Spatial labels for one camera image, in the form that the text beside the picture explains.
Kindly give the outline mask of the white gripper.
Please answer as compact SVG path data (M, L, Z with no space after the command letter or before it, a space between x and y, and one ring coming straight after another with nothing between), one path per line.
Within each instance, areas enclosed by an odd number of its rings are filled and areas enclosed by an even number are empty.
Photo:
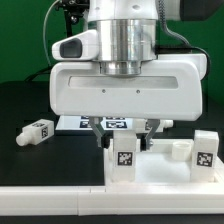
M58 115L90 116L97 144L104 147L102 117L143 118L147 134L140 150L153 146L159 119L194 121L202 114L203 54L162 54L134 76L108 76L97 62L61 62L50 75L50 105Z

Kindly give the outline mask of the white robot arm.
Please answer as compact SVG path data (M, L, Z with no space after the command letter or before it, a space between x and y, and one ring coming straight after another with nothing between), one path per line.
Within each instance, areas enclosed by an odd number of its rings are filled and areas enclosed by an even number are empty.
M105 117L142 118L154 133L165 119L194 121L202 113L206 53L183 40L159 46L170 20L203 21L224 0L88 0L84 32L56 42L50 105L58 115L84 115L100 147Z

